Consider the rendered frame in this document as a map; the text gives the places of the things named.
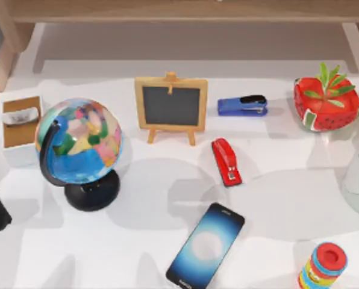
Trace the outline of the wooden framed blackboard on easel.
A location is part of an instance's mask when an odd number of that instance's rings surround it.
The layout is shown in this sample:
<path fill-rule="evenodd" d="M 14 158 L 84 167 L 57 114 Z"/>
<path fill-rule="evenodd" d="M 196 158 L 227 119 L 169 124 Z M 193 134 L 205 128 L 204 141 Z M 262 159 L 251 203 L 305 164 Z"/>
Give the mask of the wooden framed blackboard on easel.
<path fill-rule="evenodd" d="M 134 80 L 140 129 L 149 131 L 148 143 L 158 131 L 184 132 L 194 146 L 195 134 L 205 131 L 208 81 L 179 78 L 175 72 L 164 77 Z"/>

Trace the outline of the red stapler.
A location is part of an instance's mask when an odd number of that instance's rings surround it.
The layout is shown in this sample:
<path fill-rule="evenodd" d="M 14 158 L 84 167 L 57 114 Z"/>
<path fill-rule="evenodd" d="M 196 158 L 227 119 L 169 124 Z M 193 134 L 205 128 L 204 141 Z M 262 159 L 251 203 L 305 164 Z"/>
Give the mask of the red stapler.
<path fill-rule="evenodd" d="M 211 142 L 213 154 L 226 187 L 242 184 L 242 178 L 237 167 L 236 154 L 225 138 L 217 138 Z"/>

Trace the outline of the blue stapler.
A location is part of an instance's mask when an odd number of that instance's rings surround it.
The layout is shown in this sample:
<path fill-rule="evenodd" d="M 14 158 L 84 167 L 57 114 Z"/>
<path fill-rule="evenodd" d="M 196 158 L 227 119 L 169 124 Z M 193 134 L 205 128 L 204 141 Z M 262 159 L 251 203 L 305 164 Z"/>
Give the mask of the blue stapler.
<path fill-rule="evenodd" d="M 264 116 L 267 114 L 267 99 L 263 95 L 219 99 L 217 112 L 219 116 Z"/>

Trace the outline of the colourful globe on black stand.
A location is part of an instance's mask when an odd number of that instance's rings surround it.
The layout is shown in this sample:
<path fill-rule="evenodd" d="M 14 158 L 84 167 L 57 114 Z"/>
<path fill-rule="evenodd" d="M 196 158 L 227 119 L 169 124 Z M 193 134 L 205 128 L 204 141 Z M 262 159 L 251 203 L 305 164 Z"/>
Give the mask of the colourful globe on black stand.
<path fill-rule="evenodd" d="M 72 207 L 97 211 L 115 200 L 123 137 L 107 107 L 84 98 L 59 102 L 40 119 L 34 142 L 43 177 L 63 188 Z"/>

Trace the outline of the black smartphone with blue screen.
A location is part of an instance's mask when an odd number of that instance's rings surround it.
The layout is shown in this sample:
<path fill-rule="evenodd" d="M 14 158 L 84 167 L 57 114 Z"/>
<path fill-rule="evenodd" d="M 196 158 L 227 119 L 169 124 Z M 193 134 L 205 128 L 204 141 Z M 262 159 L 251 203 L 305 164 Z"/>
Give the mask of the black smartphone with blue screen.
<path fill-rule="evenodd" d="M 167 280 L 182 289 L 207 289 L 244 224 L 240 214 L 212 203 L 166 271 Z"/>

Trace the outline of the wooden shelf unit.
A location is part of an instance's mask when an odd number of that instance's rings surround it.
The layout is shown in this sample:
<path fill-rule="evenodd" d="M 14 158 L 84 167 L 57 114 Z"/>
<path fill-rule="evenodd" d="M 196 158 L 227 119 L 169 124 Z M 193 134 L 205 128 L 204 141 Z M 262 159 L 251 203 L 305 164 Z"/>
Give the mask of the wooden shelf unit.
<path fill-rule="evenodd" d="M 359 0 L 0 0 L 10 87 L 41 79 L 359 76 Z"/>

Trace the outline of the red watermelon plant pot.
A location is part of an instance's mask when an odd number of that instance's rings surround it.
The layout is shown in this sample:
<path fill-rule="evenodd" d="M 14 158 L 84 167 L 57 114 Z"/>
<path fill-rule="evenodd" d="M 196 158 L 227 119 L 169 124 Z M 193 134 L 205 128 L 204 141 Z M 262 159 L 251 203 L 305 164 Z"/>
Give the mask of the red watermelon plant pot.
<path fill-rule="evenodd" d="M 293 100 L 302 125 L 310 131 L 343 128 L 359 117 L 359 95 L 340 66 L 320 64 L 320 74 L 295 80 Z"/>

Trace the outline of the white and brown box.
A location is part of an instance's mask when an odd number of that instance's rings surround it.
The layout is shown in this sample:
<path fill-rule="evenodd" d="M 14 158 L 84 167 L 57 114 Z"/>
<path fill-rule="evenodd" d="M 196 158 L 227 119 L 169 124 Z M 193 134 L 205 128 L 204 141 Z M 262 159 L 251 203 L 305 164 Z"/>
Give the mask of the white and brown box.
<path fill-rule="evenodd" d="M 43 101 L 41 96 L 32 96 L 2 103 L 3 113 L 16 112 L 32 107 L 36 108 L 39 114 L 37 120 L 20 125 L 2 124 L 2 151 L 11 167 L 23 167 L 38 163 L 34 137 L 37 125 L 43 114 Z"/>

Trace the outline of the stack of coloured rings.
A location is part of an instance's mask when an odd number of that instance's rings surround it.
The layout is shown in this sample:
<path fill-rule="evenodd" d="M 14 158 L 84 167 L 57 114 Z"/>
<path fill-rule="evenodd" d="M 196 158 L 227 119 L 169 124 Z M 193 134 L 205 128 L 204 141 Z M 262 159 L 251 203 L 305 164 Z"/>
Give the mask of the stack of coloured rings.
<path fill-rule="evenodd" d="M 299 276 L 300 289 L 329 289 L 345 271 L 348 257 L 335 243 L 324 242 L 314 248 Z"/>

